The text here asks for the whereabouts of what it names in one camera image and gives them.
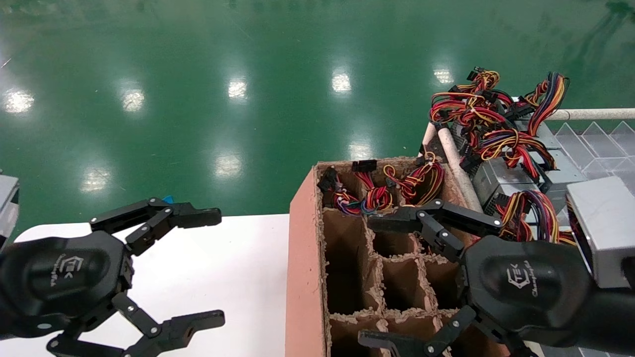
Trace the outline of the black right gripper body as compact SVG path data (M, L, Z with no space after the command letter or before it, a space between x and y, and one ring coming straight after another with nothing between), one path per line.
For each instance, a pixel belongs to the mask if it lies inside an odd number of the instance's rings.
M484 237L463 254L467 302L498 343L518 338L571 346L595 283L576 247Z

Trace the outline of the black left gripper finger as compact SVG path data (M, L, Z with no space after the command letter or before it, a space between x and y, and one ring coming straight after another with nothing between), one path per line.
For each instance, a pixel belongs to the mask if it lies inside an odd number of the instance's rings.
M126 247L133 256L145 253L172 229L216 226L222 221L219 208L197 209L189 202L167 203L156 197L100 213L90 221L93 232L110 235L135 226L127 235Z
M135 344L123 350L81 341L79 335L85 329L82 325L74 325L49 341L48 352L56 357L158 357L164 352L188 347L196 332L225 324L222 310L175 316L157 323L125 293L115 295L109 305L141 332L142 337Z

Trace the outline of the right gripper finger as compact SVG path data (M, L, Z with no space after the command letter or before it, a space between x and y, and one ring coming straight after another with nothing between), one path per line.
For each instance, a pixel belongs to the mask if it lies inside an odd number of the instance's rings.
M513 314L494 315L463 306L453 315L449 324L442 327L430 339L411 335L362 330L358 343L372 349L389 350L393 357L440 357L458 337L474 326L497 344L503 344L511 357L535 357L521 338L522 331L539 325L539 313L535 309L515 309Z
M502 229L499 219L441 199L370 216L367 226L375 233L418 233L431 251L454 263L463 261L467 246L447 226L480 238L498 235Z

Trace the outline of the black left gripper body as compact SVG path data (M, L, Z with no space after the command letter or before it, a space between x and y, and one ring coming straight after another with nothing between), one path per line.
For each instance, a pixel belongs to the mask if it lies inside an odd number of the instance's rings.
M133 274L124 242L104 232L16 242L1 253L1 338L94 330Z

